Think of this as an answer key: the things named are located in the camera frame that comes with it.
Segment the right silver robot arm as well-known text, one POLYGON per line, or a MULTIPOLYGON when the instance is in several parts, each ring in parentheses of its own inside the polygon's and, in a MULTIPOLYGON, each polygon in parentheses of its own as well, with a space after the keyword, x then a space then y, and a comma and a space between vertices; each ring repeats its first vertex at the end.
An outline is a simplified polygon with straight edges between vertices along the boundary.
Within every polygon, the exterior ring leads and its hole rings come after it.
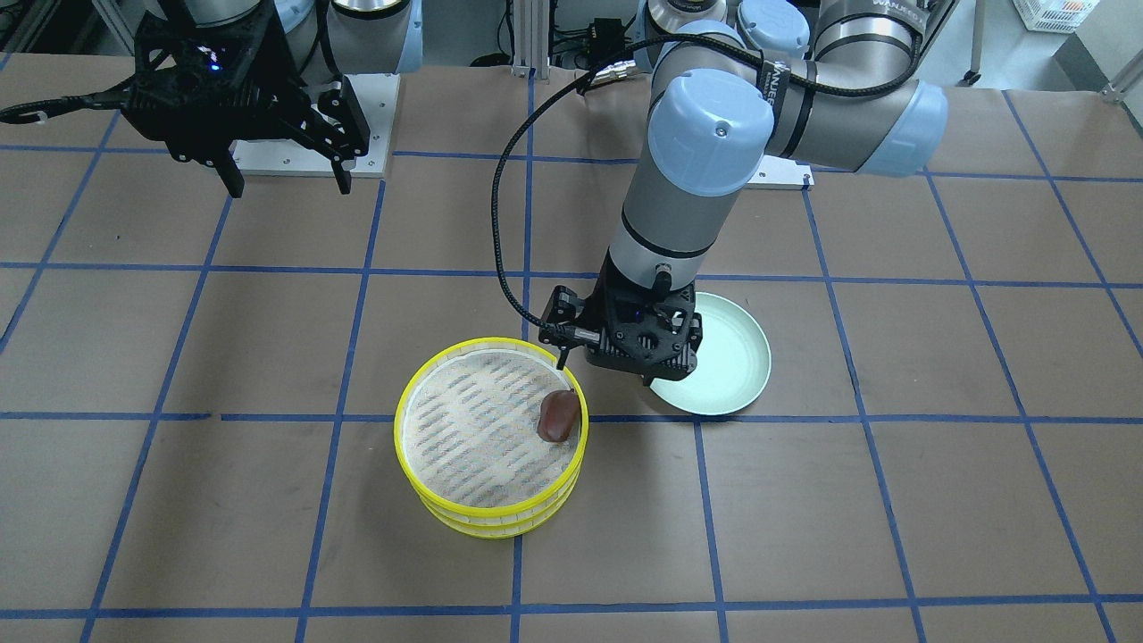
POLYGON ((423 62, 419 1, 147 1, 120 113, 181 163, 383 178, 401 79, 423 62))

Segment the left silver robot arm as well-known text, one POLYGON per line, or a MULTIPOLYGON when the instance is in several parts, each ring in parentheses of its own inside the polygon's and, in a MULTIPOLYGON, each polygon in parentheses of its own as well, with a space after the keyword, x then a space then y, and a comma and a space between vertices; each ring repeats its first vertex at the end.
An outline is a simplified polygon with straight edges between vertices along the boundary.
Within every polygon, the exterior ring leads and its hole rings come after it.
POLYGON ((650 105, 641 156, 596 289, 555 288, 539 341, 593 365, 680 381, 703 340, 704 256, 764 156, 902 178, 948 126, 946 94, 916 79, 930 1, 644 1, 650 105))

